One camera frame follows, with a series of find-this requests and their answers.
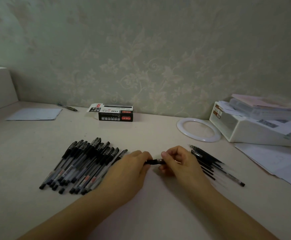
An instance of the wallpaper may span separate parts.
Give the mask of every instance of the wallpaper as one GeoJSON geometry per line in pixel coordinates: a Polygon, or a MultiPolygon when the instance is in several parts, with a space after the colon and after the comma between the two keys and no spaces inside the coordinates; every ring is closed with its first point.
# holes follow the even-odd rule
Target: wallpaper
{"type": "Polygon", "coordinates": [[[291,99],[291,0],[0,0],[0,66],[22,101],[208,118],[291,99]]]}

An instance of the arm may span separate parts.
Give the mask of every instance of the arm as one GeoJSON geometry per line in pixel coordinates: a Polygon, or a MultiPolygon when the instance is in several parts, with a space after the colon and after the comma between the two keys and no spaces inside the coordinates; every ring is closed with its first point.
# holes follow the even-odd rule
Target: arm
{"type": "Polygon", "coordinates": [[[33,228],[18,240],[86,239],[105,218],[130,201],[142,188],[152,159],[135,151],[117,161],[97,189],[33,228]]]}
{"type": "Polygon", "coordinates": [[[190,152],[181,146],[161,153],[167,165],[159,169],[175,175],[192,201],[215,223],[225,239],[278,240],[247,213],[225,198],[210,184],[190,152]]]}

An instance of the hand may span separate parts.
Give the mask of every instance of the hand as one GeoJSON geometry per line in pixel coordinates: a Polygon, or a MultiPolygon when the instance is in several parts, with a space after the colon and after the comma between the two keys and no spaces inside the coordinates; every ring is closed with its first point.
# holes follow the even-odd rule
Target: hand
{"type": "Polygon", "coordinates": [[[148,152],[135,151],[117,161],[108,171],[98,190],[111,199],[116,207],[129,202],[142,188],[150,165],[143,165],[152,160],[148,152]]]}
{"type": "Polygon", "coordinates": [[[191,198],[200,197],[206,190],[213,190],[210,181],[204,175],[196,157],[182,146],[175,146],[161,153],[167,163],[159,169],[166,175],[175,175],[181,186],[191,198]]]}

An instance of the left hand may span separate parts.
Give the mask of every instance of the left hand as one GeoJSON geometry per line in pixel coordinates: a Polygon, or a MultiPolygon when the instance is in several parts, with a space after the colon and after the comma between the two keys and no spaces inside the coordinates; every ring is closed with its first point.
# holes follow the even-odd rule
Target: left hand
{"type": "Polygon", "coordinates": [[[115,207],[129,202],[142,188],[152,160],[149,152],[135,151],[117,161],[108,171],[97,191],[111,201],[115,207]]]}

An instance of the small pen box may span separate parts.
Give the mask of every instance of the small pen box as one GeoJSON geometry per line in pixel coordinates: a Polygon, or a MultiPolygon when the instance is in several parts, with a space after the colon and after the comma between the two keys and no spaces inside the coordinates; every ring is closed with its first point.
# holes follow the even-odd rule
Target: small pen box
{"type": "Polygon", "coordinates": [[[103,121],[133,121],[133,106],[91,104],[87,112],[97,112],[103,121]]]}

